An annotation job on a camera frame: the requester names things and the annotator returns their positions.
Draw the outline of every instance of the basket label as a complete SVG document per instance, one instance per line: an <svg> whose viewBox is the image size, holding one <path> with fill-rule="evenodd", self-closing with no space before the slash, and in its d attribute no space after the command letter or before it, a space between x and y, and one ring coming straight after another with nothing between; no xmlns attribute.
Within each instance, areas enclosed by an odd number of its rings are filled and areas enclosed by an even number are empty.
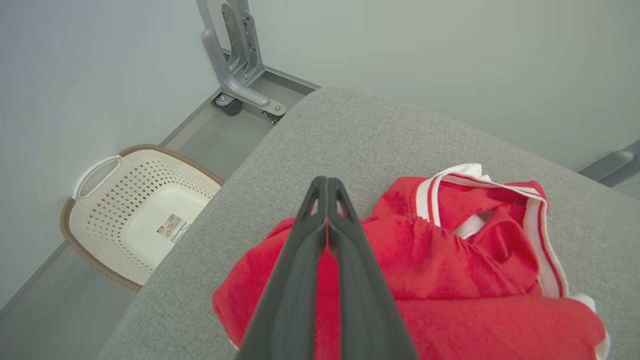
<svg viewBox="0 0 640 360"><path fill-rule="evenodd" d="M184 220L176 214L171 214L156 232L170 242L177 243L189 225L191 225L191 223L187 220Z"/></svg>

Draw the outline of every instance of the white plastic basket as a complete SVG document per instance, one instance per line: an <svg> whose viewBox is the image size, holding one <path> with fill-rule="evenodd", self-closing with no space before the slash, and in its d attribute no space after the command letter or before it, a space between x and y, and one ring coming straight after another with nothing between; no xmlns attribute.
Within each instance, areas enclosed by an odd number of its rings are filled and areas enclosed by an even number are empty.
<svg viewBox="0 0 640 360"><path fill-rule="evenodd" d="M113 169L94 181L107 167ZM91 181L97 184L89 188ZM98 270L139 291L222 184L180 154L131 147L84 173L63 208L61 230Z"/></svg>

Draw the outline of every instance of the basket handle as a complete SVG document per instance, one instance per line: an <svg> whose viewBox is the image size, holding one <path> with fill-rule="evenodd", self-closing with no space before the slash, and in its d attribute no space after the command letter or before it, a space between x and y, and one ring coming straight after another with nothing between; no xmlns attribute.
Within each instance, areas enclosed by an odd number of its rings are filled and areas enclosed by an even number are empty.
<svg viewBox="0 0 640 360"><path fill-rule="evenodd" d="M95 185L93 187L93 189L91 189L86 195L80 195L80 192L83 190L84 185L86 183L87 180L89 180L89 178L94 175L98 170L100 170L102 167L117 161L117 165L115 168L113 168L112 171L110 171L107 176L104 177L104 179L100 180L100 182ZM98 190L98 188L100 186L102 186L102 184L104 184L105 181L107 181L107 179L109 179L111 177L111 175L113 175L114 172L116 172L116 170L118 170L118 168L120 167L120 165L122 165L122 157L120 155L116 155L116 156L110 156L106 159L102 159L100 161L98 161L97 163L93 164L92 167L89 168L89 170L85 171L84 174L80 177L80 180L78 180L76 187L74 188L74 195L73 198L74 200L78 201L81 199L86 199L88 198L91 194L93 194L93 192L95 190Z"/></svg>

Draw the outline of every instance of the caster wheel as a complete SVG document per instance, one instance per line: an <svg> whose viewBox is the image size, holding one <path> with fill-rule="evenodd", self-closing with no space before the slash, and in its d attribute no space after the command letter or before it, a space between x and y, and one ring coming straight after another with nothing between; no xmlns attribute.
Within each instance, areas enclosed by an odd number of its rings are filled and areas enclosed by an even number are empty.
<svg viewBox="0 0 640 360"><path fill-rule="evenodd" d="M223 106L222 109L225 110L225 113L227 113L227 115L235 116L242 110L242 101L234 99L229 103L229 105Z"/></svg>

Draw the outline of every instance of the gray sofa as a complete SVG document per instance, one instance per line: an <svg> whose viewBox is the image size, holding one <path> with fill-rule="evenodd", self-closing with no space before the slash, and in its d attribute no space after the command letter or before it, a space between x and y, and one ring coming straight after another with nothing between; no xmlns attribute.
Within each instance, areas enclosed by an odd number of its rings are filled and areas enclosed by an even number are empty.
<svg viewBox="0 0 640 360"><path fill-rule="evenodd" d="M640 357L640 202L416 106L318 90L287 112L140 291L99 359L230 359L211 294L234 263L293 217L311 180L340 178L361 217L399 176L480 163L497 182L537 180L570 291L590 295L610 359Z"/></svg>

